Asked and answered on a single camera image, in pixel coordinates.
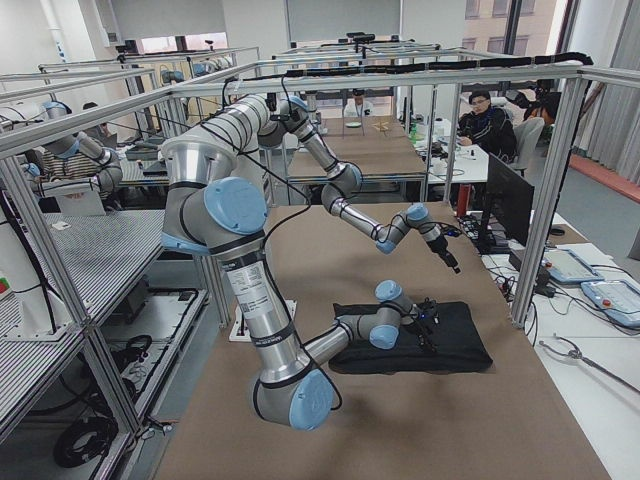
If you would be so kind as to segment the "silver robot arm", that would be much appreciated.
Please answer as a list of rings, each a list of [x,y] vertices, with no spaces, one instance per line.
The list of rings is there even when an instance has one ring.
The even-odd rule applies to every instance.
[[[162,244],[220,262],[262,363],[252,389],[258,417],[296,430],[319,427],[338,395],[322,366],[356,340],[391,350],[406,328],[425,347],[431,345],[430,331],[420,322],[423,309],[392,280],[376,286],[374,312],[339,316],[315,340],[302,342],[261,246],[264,197],[252,182],[231,173],[237,150],[184,134],[166,141],[162,154],[172,164]]]
[[[307,148],[326,173],[328,183],[322,190],[322,204],[331,215],[350,224],[375,241],[377,248],[388,254],[392,252],[407,233],[418,231],[431,251],[456,273],[460,271],[458,261],[448,250],[447,240],[422,203],[414,203],[407,210],[394,215],[389,224],[383,225],[355,209],[348,197],[361,186],[359,170],[352,164],[338,159],[324,143],[311,124],[304,103],[298,99],[280,103],[280,113],[258,115],[258,109],[268,108],[266,100],[250,95],[219,111],[202,122],[203,130],[215,153],[228,153],[250,159],[249,144],[257,141],[265,147],[282,139],[288,132],[295,135]]]

